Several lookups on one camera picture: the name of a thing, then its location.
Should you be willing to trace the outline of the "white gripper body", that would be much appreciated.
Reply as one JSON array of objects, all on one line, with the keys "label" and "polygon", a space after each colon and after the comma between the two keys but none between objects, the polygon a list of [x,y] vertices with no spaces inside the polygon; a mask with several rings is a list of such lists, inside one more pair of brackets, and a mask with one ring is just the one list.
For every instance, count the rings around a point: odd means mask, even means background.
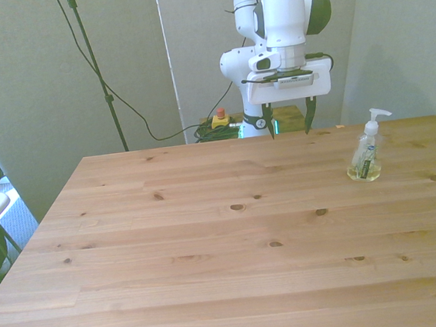
[{"label": "white gripper body", "polygon": [[331,90],[329,58],[306,61],[299,72],[251,72],[246,82],[247,98],[252,105],[327,95]]}]

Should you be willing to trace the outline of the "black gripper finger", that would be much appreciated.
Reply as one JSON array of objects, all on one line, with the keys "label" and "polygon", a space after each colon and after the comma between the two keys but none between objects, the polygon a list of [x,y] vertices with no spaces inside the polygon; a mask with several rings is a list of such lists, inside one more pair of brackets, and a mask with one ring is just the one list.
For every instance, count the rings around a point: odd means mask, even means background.
[{"label": "black gripper finger", "polygon": [[270,136],[272,138],[275,137],[275,129],[273,125],[273,112],[271,104],[263,104],[262,105],[262,113],[263,113],[263,119],[266,123],[266,128],[268,129]]},{"label": "black gripper finger", "polygon": [[306,103],[306,115],[305,115],[305,133],[308,134],[311,130],[312,122],[314,121],[314,116],[317,107],[317,98],[315,96],[307,97],[305,99]]}]

